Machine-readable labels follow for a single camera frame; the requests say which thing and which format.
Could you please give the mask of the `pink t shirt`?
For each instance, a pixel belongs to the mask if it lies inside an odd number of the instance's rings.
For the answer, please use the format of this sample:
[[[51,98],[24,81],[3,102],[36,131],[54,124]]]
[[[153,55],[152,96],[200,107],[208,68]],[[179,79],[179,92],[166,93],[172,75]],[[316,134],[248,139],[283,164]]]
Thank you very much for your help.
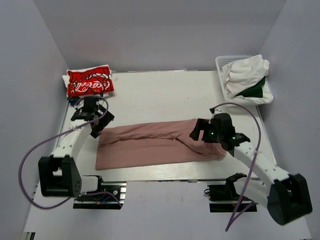
[[[226,151],[220,144],[190,138],[196,123],[194,118],[105,128],[98,141],[95,169],[102,171],[224,158]]]

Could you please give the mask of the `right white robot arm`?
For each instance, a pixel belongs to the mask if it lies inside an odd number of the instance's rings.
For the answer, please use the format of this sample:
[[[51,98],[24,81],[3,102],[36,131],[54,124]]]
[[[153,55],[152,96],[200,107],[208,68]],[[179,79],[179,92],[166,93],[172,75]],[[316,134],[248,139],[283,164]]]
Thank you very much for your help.
[[[219,143],[223,150],[250,168],[260,180],[248,180],[248,175],[235,173],[225,180],[224,186],[210,190],[213,201],[245,197],[266,208],[281,226],[313,211],[306,179],[266,159],[246,135],[236,132],[229,114],[213,114],[209,120],[197,119],[189,136],[194,141]]]

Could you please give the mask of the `green and white t shirt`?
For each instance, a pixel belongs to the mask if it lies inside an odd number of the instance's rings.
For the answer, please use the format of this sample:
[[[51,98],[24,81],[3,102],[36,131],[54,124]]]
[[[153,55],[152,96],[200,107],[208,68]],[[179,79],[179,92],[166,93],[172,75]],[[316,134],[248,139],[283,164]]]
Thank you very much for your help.
[[[268,78],[265,76],[256,85],[243,90],[234,97],[227,95],[226,99],[240,105],[258,106],[270,104],[274,100],[274,96],[269,88]]]

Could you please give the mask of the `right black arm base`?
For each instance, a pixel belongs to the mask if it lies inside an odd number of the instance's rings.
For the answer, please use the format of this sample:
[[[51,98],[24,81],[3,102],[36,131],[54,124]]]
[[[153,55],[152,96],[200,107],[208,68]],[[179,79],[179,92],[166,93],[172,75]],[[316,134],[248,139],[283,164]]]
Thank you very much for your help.
[[[239,195],[232,193],[224,184],[208,185],[204,194],[208,196],[211,213],[232,213],[239,199]]]

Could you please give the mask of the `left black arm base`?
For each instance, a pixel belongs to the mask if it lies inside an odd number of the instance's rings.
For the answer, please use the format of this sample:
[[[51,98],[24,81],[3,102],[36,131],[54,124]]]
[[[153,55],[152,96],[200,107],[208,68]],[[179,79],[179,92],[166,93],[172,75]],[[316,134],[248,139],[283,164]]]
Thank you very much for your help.
[[[73,209],[120,210],[125,202],[126,191],[126,182],[101,181],[98,183],[97,190],[76,198]]]

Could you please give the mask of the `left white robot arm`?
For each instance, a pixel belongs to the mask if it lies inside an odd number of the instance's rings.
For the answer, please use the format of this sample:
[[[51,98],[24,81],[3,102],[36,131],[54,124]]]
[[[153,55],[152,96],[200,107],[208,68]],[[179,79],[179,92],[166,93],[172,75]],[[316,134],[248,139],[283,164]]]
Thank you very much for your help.
[[[114,120],[108,105],[100,103],[101,97],[86,96],[70,120],[67,134],[53,152],[38,161],[41,193],[45,197],[71,197],[89,193],[99,200],[105,196],[106,187],[97,175],[80,174],[76,160],[89,136],[94,139]]]

